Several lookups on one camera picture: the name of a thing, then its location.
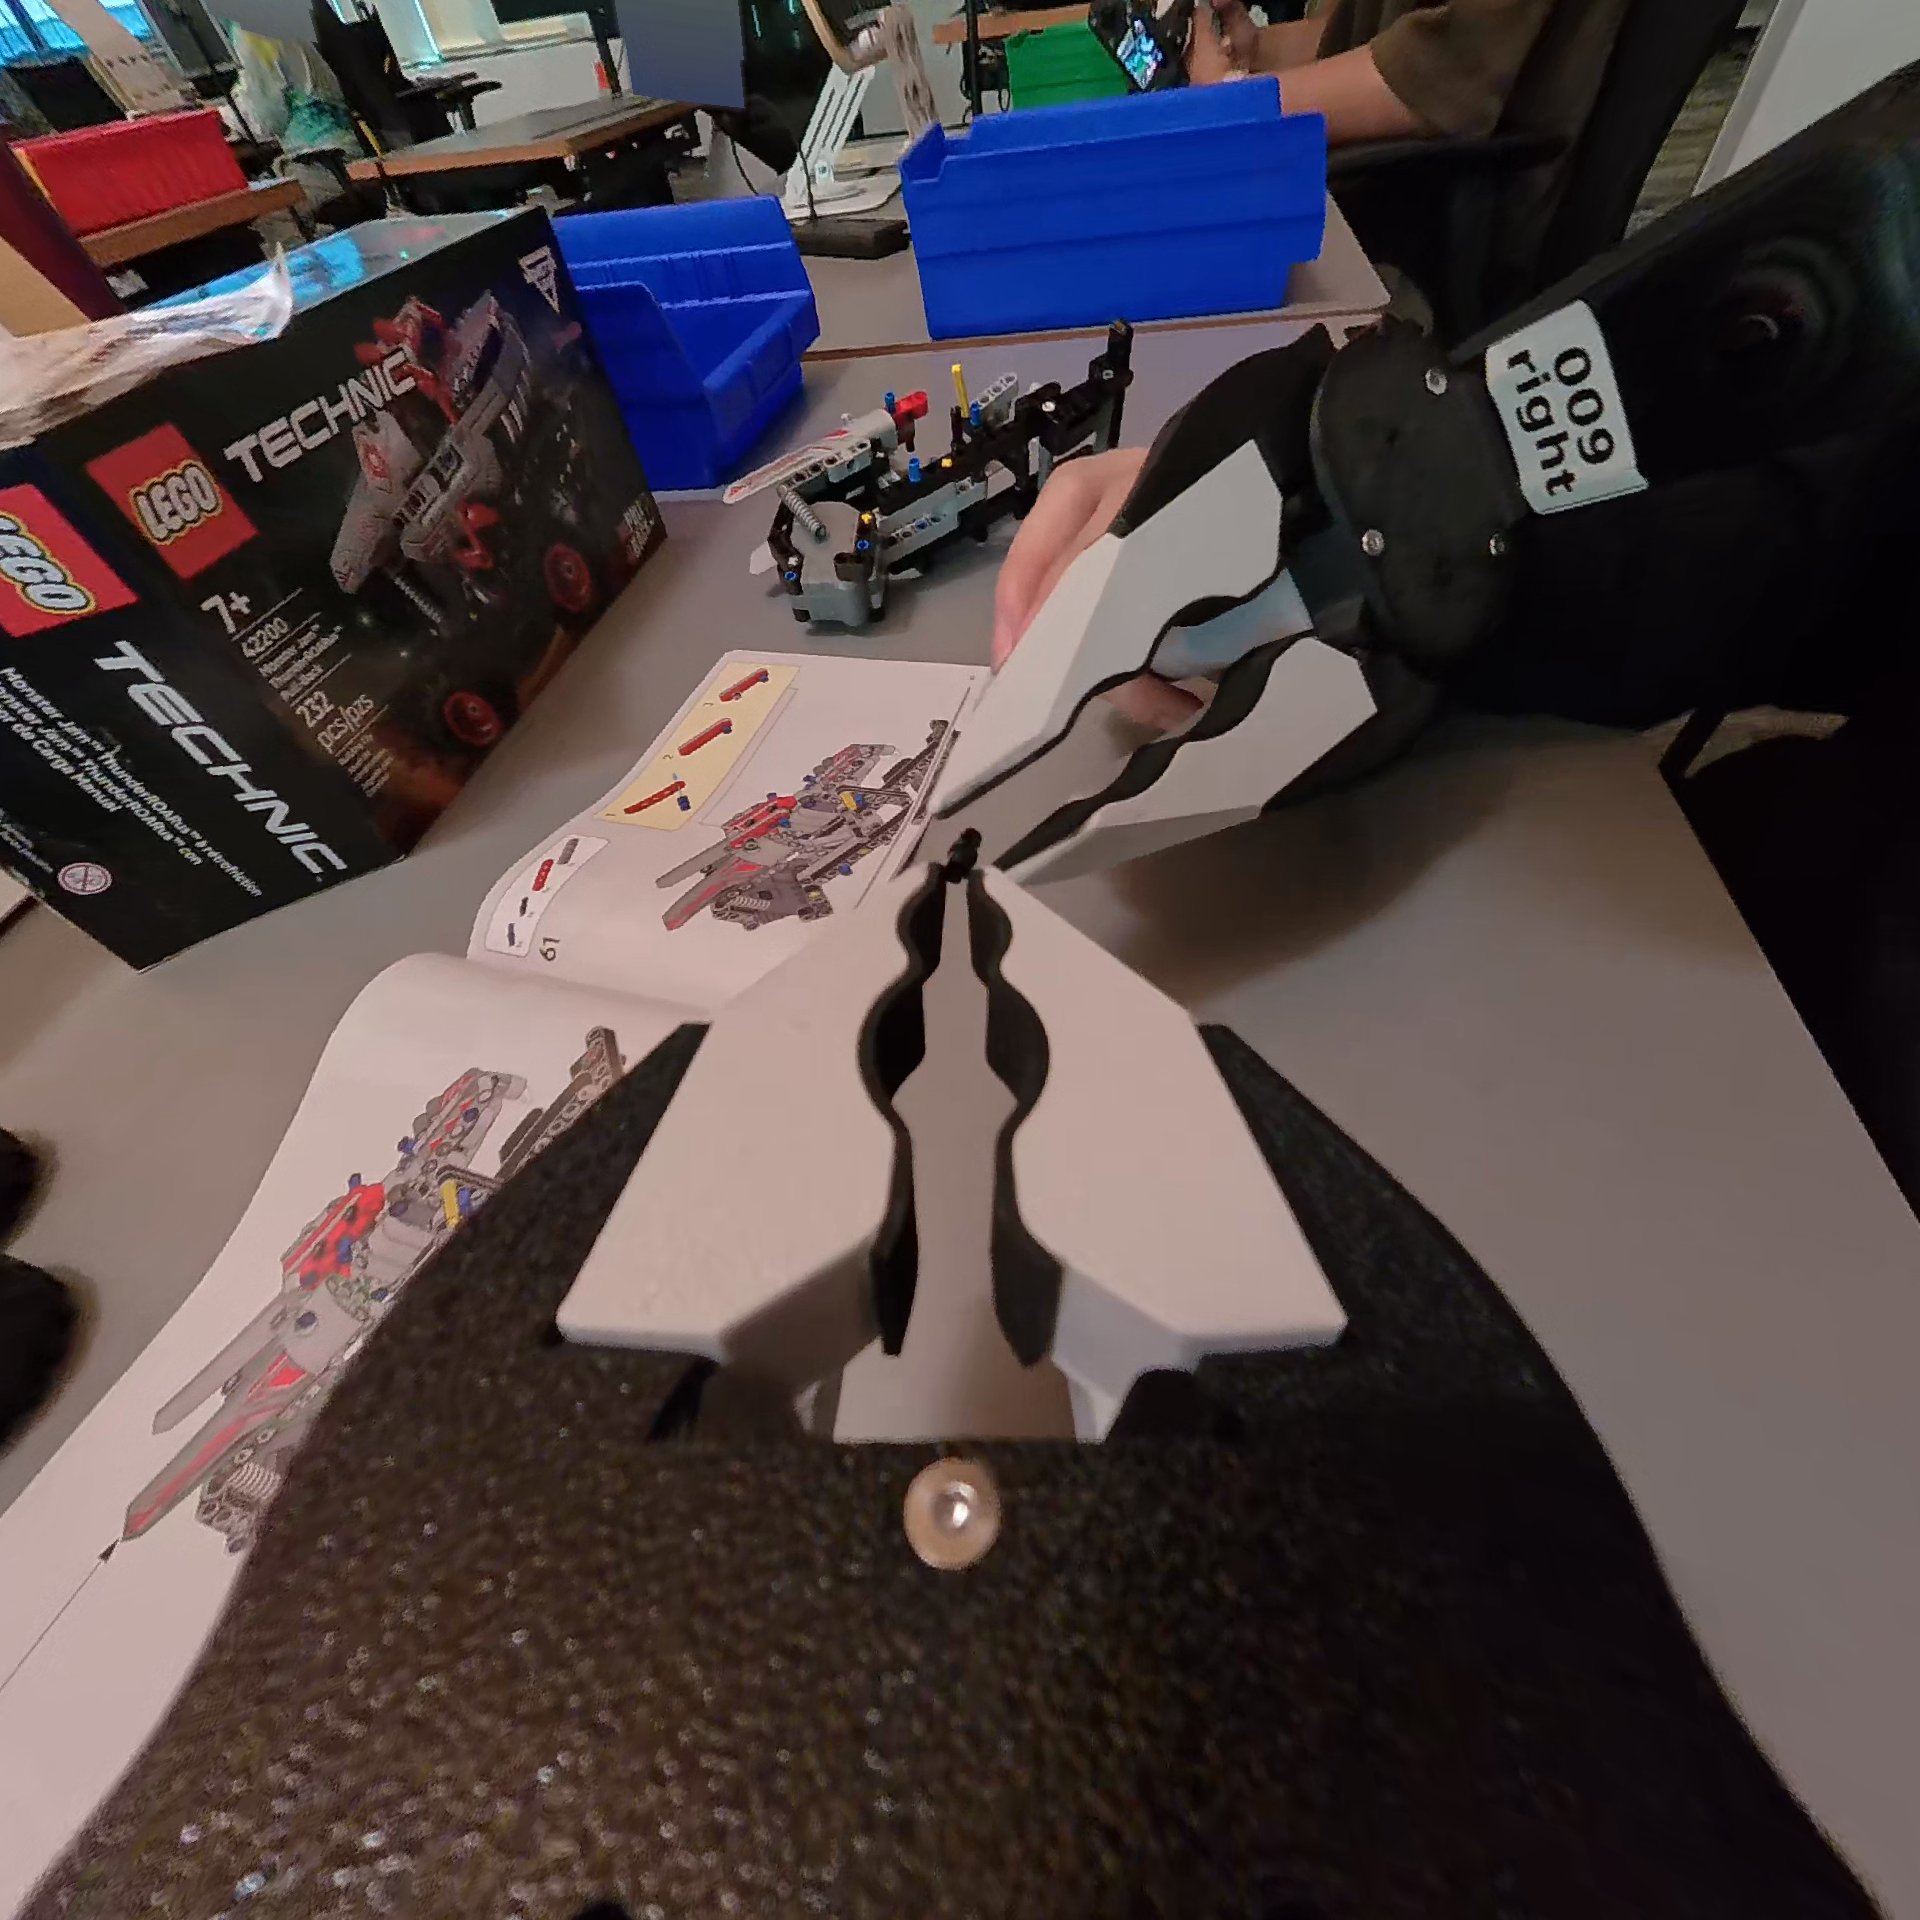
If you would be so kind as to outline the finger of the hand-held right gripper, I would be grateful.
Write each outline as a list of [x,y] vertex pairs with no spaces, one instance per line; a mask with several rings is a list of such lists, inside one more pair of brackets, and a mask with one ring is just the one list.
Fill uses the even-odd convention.
[[1116,778],[1011,844],[996,867],[1032,885],[1212,837],[1260,816],[1379,713],[1363,659],[1316,636],[1229,666],[1186,732],[1136,749]]
[[1085,549],[973,707],[931,797],[956,817],[1048,755],[1095,697],[1160,673],[1225,673],[1260,645],[1307,638],[1284,567],[1284,485],[1260,444],[1178,475],[1149,450],[1109,534]]

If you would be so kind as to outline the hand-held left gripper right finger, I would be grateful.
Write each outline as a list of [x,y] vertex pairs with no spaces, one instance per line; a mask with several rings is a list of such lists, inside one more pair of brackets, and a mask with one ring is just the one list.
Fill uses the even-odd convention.
[[1142,1379],[1331,1346],[1349,1315],[1188,1010],[996,869],[967,881],[995,1141],[995,1311],[1107,1439]]

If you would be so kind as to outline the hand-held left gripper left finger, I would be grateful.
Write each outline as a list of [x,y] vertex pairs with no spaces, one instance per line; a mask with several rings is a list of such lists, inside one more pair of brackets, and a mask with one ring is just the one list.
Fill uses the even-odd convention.
[[925,991],[951,877],[913,867],[735,995],[699,1035],[557,1310],[576,1346],[685,1362],[647,1439],[718,1421],[833,1437],[829,1386],[898,1358],[921,1280],[901,1089],[928,1056]]

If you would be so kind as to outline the grey desk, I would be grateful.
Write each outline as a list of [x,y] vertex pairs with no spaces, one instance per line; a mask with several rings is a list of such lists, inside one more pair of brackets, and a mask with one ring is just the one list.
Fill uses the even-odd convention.
[[[775,630],[744,517],[671,538],[407,864],[130,971],[5,933],[25,1249],[94,1334],[5,1451],[32,1481],[201,1282],[362,983],[454,950],[709,658]],[[1051,894],[1225,1020],[1506,1283],[1597,1417],[1700,1637],[1759,1701],[1916,1684],[1916,1220],[1653,752],[1508,723]]]

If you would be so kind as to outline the person's right hand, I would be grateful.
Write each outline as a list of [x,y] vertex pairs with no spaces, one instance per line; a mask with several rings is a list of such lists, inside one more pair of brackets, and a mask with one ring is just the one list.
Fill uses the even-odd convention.
[[1052,468],[1001,564],[991,644],[995,672],[1013,658],[1074,560],[1109,534],[1146,458],[1146,445],[1116,445]]

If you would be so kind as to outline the partly built toy truck chassis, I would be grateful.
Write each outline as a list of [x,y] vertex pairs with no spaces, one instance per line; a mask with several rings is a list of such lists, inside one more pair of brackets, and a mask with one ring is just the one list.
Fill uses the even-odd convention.
[[923,574],[959,543],[983,543],[1025,517],[1051,473],[1110,451],[1134,379],[1133,323],[1109,326],[1087,374],[1064,386],[1008,372],[969,392],[956,384],[948,445],[921,445],[925,392],[888,394],[833,432],[732,479],[726,505],[773,504],[750,560],[806,628],[853,631],[887,609],[905,574]]

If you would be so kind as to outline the open instruction booklet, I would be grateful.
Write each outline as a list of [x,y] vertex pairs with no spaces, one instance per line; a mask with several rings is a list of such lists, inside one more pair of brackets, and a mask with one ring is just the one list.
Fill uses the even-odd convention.
[[5,1514],[6,1684],[117,1548],[227,1587],[419,1272],[676,1026],[901,869],[988,680],[725,652],[492,885],[463,956],[373,977],[205,1280]]

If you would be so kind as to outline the black office chair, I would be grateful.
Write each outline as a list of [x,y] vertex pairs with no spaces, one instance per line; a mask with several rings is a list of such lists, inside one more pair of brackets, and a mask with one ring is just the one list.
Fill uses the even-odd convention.
[[1739,1],[1625,4],[1578,125],[1527,109],[1486,135],[1336,147],[1328,194],[1358,247],[1469,326],[1610,247]]

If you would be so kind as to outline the large blue storage bin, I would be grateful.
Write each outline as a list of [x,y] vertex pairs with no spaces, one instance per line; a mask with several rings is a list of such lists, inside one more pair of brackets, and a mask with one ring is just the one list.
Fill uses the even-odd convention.
[[926,330],[1278,309],[1324,246],[1328,153],[1274,76],[934,125],[898,160]]

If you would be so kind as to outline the small blue storage bin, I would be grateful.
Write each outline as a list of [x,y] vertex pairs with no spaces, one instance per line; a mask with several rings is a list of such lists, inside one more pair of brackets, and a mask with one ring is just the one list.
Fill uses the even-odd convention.
[[554,235],[650,490],[735,482],[804,394],[821,335],[780,200],[572,212]]

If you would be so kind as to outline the green bin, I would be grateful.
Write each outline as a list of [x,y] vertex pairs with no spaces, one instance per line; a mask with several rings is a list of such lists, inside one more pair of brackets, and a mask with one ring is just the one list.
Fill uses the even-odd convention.
[[1003,39],[1008,109],[1127,97],[1123,67],[1081,15],[1025,27]]

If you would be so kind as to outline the white articulated stand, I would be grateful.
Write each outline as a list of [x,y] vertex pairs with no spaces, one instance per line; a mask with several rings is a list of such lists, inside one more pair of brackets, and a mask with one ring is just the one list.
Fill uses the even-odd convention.
[[942,121],[921,21],[911,4],[803,1],[801,9],[830,67],[787,172],[783,209],[792,219],[878,213],[901,195],[898,163],[856,161],[844,174],[843,160],[878,74],[895,86],[905,147]]

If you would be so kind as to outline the black building set box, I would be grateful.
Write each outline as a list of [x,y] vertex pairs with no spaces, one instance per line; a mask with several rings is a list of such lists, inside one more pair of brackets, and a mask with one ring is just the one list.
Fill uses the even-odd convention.
[[405,857],[663,542],[538,205],[2,445],[2,867],[144,970]]

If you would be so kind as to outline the brown background table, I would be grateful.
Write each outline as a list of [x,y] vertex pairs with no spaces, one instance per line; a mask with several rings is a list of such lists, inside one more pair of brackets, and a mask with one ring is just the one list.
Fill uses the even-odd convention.
[[529,109],[393,153],[354,157],[347,174],[352,181],[382,185],[507,170],[563,168],[576,174],[588,163],[657,144],[664,130],[695,111],[686,101],[642,99],[630,93],[574,108]]

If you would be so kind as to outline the red storage bin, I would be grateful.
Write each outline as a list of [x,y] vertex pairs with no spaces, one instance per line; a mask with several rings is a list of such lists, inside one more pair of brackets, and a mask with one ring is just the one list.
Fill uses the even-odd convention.
[[10,145],[78,238],[219,200],[249,183],[216,108],[152,111]]

